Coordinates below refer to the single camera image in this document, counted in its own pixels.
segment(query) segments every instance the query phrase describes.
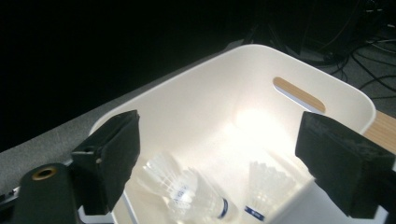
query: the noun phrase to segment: shuttlecock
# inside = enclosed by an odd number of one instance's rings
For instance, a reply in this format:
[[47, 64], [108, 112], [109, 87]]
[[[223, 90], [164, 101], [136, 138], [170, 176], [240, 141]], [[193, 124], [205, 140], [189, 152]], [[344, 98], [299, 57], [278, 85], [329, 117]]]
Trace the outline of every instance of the shuttlecock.
[[275, 167], [252, 162], [249, 167], [245, 220], [264, 222], [265, 217], [285, 201], [294, 186], [294, 180]]
[[161, 152], [146, 162], [138, 171], [137, 183], [151, 193], [167, 197], [168, 190], [180, 176], [180, 168], [175, 159]]
[[221, 197], [213, 186], [193, 169], [184, 170], [171, 185], [169, 215], [174, 220], [233, 218], [236, 207]]

